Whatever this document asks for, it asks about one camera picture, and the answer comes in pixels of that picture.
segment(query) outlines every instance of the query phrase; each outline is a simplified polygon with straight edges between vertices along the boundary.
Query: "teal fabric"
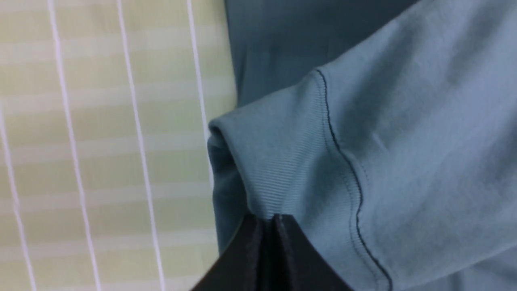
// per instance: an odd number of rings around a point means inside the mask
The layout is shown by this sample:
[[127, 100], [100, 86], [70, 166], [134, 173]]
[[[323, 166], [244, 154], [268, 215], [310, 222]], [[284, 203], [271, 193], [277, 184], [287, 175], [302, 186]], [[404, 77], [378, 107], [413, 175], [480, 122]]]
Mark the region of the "teal fabric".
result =
[[517, 290], [517, 1], [393, 17], [265, 97], [237, 77], [208, 142], [220, 248], [288, 213], [354, 290]]

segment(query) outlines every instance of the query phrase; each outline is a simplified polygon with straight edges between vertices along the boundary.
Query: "blue sweatshirt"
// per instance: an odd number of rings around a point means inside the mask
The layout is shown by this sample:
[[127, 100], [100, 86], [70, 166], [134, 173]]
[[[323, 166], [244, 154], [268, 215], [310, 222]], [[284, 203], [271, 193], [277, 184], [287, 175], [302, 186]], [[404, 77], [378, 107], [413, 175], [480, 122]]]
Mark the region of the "blue sweatshirt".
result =
[[517, 1], [419, 1], [257, 99], [210, 124], [221, 250], [287, 213], [356, 291], [517, 290]]

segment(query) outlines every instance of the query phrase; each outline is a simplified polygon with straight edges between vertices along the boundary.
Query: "clothing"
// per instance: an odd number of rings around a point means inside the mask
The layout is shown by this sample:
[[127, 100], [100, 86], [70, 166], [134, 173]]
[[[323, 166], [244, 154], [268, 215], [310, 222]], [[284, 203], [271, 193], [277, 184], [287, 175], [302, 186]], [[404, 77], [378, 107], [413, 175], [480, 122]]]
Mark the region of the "clothing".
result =
[[[323, 27], [348, 20], [317, 21], [333, 2], [294, 11], [313, 28], [300, 43], [339, 35]], [[286, 213], [356, 291], [517, 290], [516, 0], [422, 0], [363, 41], [339, 35], [333, 61], [329, 42], [293, 49], [288, 20], [242, 41], [239, 21], [269, 12], [232, 9], [241, 107], [208, 142], [221, 250], [244, 214]]]

